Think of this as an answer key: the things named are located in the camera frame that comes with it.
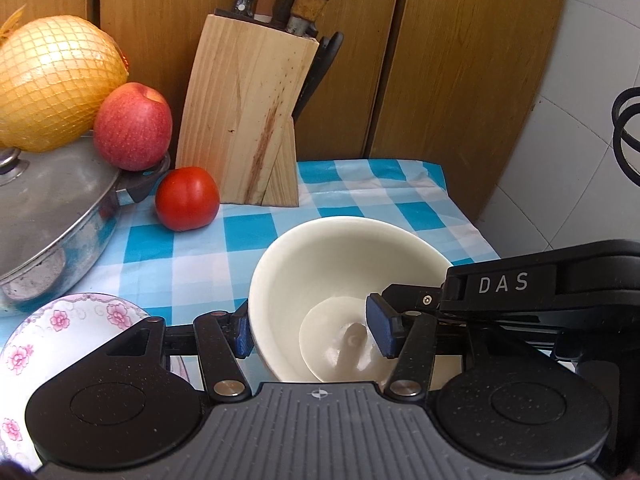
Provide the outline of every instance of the black pot handle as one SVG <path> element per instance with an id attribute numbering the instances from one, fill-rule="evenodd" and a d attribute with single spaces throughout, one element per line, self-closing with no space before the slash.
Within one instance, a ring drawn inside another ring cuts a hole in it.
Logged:
<path id="1" fill-rule="evenodd" d="M 145 171 L 123 171 L 116 183 L 116 196 L 120 205 L 142 202 L 169 170 L 171 157 L 168 153 L 152 168 Z"/>

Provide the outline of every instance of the silver screw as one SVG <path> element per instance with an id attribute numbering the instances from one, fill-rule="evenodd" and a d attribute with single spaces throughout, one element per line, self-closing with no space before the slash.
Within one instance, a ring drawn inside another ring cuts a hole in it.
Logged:
<path id="1" fill-rule="evenodd" d="M 415 397 L 420 393 L 422 387 L 415 381 L 400 379 L 393 381 L 389 389 L 400 397 Z"/>
<path id="2" fill-rule="evenodd" d="M 223 397 L 236 397 L 244 392 L 244 384 L 240 381 L 226 379 L 213 386 L 213 391 Z"/>

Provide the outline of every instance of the gray ridged panel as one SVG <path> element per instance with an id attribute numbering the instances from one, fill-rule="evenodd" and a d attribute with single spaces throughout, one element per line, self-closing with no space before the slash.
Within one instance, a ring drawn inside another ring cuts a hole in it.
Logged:
<path id="1" fill-rule="evenodd" d="M 549 474 L 487 467 L 450 446 L 424 410 L 369 383 L 264 384 L 216 407 L 197 437 L 137 469 L 81 473 L 49 465 L 41 480 L 602 480 L 588 466 Z"/>

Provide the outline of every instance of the tomato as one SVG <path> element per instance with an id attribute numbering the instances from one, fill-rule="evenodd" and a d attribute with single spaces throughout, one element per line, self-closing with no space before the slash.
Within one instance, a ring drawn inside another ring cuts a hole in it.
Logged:
<path id="1" fill-rule="evenodd" d="M 188 231 L 213 222 L 220 209 L 216 182 L 202 168 L 173 170 L 156 192 L 156 212 L 162 224 L 173 231 Z"/>

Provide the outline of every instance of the blue and white tablecloth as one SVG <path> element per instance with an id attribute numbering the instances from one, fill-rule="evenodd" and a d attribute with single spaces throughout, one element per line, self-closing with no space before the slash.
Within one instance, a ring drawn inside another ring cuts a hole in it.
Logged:
<path id="1" fill-rule="evenodd" d="M 375 218 L 407 231 L 453 264 L 497 258 L 446 192 L 438 165 L 414 160 L 300 162 L 300 207 L 222 205 L 206 228 L 174 233 L 158 223 L 153 197 L 122 211 L 106 250 L 71 292 L 102 292 L 168 324 L 235 310 L 258 259 L 292 227 L 325 216 Z M 0 347 L 26 316 L 0 317 Z"/>

